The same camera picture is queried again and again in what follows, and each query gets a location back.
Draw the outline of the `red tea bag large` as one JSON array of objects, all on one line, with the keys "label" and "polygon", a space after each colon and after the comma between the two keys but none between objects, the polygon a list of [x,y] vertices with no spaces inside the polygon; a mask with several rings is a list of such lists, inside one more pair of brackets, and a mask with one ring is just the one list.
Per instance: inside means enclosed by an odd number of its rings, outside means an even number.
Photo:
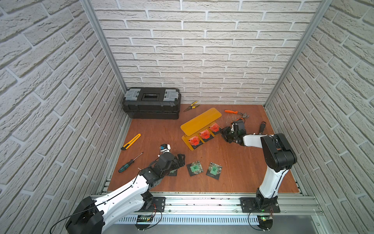
[{"label": "red tea bag large", "polygon": [[192,136],[188,141],[193,149],[196,149],[203,144],[198,136]]}]

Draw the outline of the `red tea bag small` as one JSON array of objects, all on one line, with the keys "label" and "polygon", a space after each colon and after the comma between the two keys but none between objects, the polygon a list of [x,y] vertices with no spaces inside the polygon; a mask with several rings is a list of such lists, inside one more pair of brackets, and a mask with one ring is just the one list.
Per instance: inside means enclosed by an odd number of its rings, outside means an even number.
[{"label": "red tea bag small", "polygon": [[208,129],[205,129],[199,133],[200,138],[203,140],[203,142],[208,142],[213,138],[213,135]]}]

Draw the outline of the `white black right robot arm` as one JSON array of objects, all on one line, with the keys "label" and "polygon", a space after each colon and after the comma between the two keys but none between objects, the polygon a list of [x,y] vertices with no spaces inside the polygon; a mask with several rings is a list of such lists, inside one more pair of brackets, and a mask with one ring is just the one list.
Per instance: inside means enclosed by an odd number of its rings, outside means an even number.
[{"label": "white black right robot arm", "polygon": [[265,135],[266,122],[260,124],[259,133],[247,134],[243,120],[234,121],[222,130],[222,136],[228,143],[241,146],[261,148],[264,153],[267,170],[264,180],[257,189],[254,204],[256,208],[274,205],[278,199],[280,185],[297,163],[297,156],[290,143],[282,133]]}]

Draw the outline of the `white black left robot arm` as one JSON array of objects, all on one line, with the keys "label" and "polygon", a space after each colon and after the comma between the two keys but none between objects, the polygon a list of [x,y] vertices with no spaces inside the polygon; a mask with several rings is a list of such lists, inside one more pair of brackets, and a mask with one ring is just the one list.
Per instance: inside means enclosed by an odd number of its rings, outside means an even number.
[{"label": "white black left robot arm", "polygon": [[159,185],[171,171],[184,167],[185,159],[183,154],[174,156],[164,152],[122,187],[96,199],[84,198],[67,220],[66,231],[69,234],[101,234],[125,216],[149,209],[153,200],[150,189]]}]

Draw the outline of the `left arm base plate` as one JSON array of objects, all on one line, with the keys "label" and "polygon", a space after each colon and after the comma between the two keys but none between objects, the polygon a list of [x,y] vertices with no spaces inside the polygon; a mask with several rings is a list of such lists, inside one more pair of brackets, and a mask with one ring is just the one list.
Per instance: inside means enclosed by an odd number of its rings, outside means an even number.
[{"label": "left arm base plate", "polygon": [[165,204],[166,197],[153,197],[153,200],[149,203],[149,206],[145,204],[145,206],[142,208],[142,212],[154,212],[156,210],[164,212]]}]

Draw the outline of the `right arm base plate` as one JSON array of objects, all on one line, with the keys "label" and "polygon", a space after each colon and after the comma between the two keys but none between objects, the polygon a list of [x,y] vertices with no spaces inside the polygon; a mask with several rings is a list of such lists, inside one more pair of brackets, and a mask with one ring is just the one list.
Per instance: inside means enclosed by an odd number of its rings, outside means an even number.
[{"label": "right arm base plate", "polygon": [[243,213],[265,212],[280,213],[278,204],[278,196],[272,199],[255,198],[239,198]]}]

